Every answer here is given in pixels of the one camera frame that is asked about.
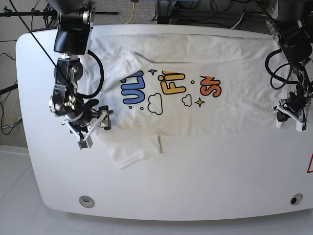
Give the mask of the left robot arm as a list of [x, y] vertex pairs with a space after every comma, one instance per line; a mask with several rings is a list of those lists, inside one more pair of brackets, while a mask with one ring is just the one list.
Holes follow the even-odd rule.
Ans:
[[[271, 80], [278, 80], [281, 89], [294, 85], [295, 91], [281, 100], [273, 109], [277, 120], [285, 122], [292, 118], [306, 125], [307, 113], [313, 97], [313, 2], [311, 0], [266, 0], [262, 9], [266, 14], [267, 26], [278, 43], [279, 49], [271, 52], [265, 60], [265, 68]], [[286, 78], [269, 68], [270, 59], [283, 53], [289, 72]]]

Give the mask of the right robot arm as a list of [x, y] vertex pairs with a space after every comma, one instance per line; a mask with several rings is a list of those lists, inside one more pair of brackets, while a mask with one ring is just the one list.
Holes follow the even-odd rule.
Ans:
[[[94, 109], [99, 101], [96, 96], [104, 85], [103, 65], [92, 51], [88, 49], [95, 6], [93, 1], [83, 3], [81, 0], [50, 0], [48, 2], [58, 13], [58, 31], [54, 51], [60, 53], [54, 69], [55, 85], [50, 99], [50, 110], [57, 117], [65, 117], [64, 124], [70, 132], [82, 139], [84, 133], [91, 133], [98, 126], [111, 129], [108, 106]], [[96, 60], [100, 70], [98, 88], [92, 94], [78, 92], [78, 81], [83, 76], [80, 55], [89, 55]]]

